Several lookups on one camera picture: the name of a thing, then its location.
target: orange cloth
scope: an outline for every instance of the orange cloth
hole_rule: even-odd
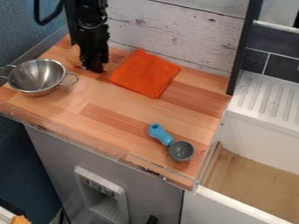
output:
[[[113,83],[150,98],[159,98],[181,68],[137,49],[109,78]]]

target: blue plastic object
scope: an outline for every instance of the blue plastic object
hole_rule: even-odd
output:
[[[149,126],[149,135],[158,139],[163,145],[170,146],[174,142],[174,138],[170,133],[167,133],[161,124],[155,122]]]

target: metal bowl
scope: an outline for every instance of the metal bowl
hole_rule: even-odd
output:
[[[194,156],[194,147],[185,141],[178,141],[168,149],[171,157],[178,162],[187,162]]]
[[[10,86],[17,91],[31,95],[48,95],[59,85],[72,86],[78,82],[78,78],[72,84],[65,84],[62,81],[67,74],[64,66],[52,59],[35,59],[26,61],[14,67],[7,77]]]

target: wooden drawer bottom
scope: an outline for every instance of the wooden drawer bottom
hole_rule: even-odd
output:
[[[240,157],[222,148],[221,143],[202,185],[286,221],[299,223],[299,176]]]

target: white cabinet door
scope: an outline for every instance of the white cabinet door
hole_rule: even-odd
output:
[[[181,224],[287,224],[259,209],[205,187],[185,192]]]

